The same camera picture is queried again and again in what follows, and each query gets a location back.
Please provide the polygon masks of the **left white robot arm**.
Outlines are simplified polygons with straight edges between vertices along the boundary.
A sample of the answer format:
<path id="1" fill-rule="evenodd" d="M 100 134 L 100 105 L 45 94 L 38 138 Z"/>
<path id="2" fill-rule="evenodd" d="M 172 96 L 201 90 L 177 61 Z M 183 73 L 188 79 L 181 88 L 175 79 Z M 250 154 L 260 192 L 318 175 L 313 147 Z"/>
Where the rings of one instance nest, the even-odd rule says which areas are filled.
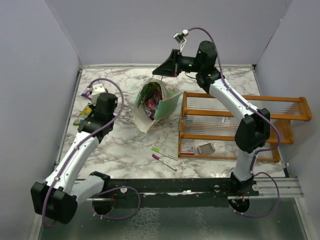
<path id="1" fill-rule="evenodd" d="M 114 94 L 101 93 L 91 105 L 92 112 L 81 122 L 63 160 L 44 182 L 35 182 L 31 187 L 34 211 L 43 221 L 49 218 L 67 224 L 78 205 L 95 194 L 103 198 L 110 193 L 111 186 L 102 173 L 93 173 L 79 184 L 75 181 L 88 157 L 113 130 L 117 104 L 118 98 Z"/>

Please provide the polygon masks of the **yellow green snack packet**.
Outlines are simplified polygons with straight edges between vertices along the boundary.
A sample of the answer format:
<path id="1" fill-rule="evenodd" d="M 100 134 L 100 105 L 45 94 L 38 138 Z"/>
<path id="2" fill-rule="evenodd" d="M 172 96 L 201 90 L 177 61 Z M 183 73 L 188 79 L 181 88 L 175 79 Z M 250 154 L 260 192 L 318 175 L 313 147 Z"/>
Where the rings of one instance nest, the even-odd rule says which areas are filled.
<path id="1" fill-rule="evenodd" d="M 80 114 L 76 117 L 76 119 L 73 121 L 73 126 L 79 126 L 81 122 L 86 119 L 92 112 L 91 104 L 88 103 L 83 110 L 80 112 Z"/>

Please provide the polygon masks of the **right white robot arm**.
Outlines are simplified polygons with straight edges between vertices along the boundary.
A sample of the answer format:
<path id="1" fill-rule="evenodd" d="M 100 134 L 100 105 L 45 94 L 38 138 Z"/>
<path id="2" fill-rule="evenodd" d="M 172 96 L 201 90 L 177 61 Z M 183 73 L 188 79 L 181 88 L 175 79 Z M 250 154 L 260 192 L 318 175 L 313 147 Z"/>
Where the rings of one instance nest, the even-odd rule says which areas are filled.
<path id="1" fill-rule="evenodd" d="M 221 70 L 215 67 L 218 51 L 213 42 L 205 40 L 199 44 L 196 56 L 183 56 L 173 49 L 165 62 L 153 70 L 153 75 L 177 77 L 181 72 L 195 73 L 200 88 L 219 100 L 238 122 L 234 139 L 239 148 L 236 166 L 231 173 L 229 189 L 240 196 L 248 189 L 253 179 L 255 154 L 270 137 L 270 112 L 266 108 L 251 106 L 233 90 Z"/>

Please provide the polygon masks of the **purple snack packet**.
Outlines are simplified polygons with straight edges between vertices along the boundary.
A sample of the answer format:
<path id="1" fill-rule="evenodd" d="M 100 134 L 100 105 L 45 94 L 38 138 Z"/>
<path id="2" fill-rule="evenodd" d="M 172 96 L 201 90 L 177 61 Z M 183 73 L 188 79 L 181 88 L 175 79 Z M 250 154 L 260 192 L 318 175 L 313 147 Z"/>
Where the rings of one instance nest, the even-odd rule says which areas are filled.
<path id="1" fill-rule="evenodd" d="M 91 93 L 93 91 L 93 87 L 92 86 L 87 86 L 87 88 L 82 92 L 81 96 L 88 99 L 88 100 L 91 100 Z"/>

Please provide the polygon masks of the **green printed paper bag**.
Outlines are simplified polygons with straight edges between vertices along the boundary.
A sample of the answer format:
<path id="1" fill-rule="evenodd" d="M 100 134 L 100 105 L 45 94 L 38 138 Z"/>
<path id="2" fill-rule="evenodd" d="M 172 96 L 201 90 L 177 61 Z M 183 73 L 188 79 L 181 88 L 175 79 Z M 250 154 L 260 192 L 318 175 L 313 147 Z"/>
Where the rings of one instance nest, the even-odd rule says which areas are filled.
<path id="1" fill-rule="evenodd" d="M 161 91 L 162 100 L 158 104 L 154 120 L 151 120 L 145 113 L 144 102 L 151 97 L 155 90 Z M 147 133 L 152 126 L 171 115 L 178 106 L 181 94 L 182 92 L 173 85 L 161 79 L 150 77 L 142 85 L 133 104 L 132 114 L 136 128 L 142 133 Z"/>

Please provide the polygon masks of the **red snack packet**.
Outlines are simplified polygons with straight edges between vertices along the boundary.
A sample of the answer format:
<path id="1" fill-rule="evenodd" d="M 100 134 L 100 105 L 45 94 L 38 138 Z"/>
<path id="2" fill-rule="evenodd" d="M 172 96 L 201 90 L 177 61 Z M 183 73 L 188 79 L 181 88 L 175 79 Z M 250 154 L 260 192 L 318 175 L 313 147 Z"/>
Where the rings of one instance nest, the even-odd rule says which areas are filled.
<path id="1" fill-rule="evenodd" d="M 155 114 L 159 106 L 159 102 L 163 99 L 160 90 L 155 90 L 151 97 L 144 101 L 143 107 L 146 116 L 152 121 L 155 119 Z"/>

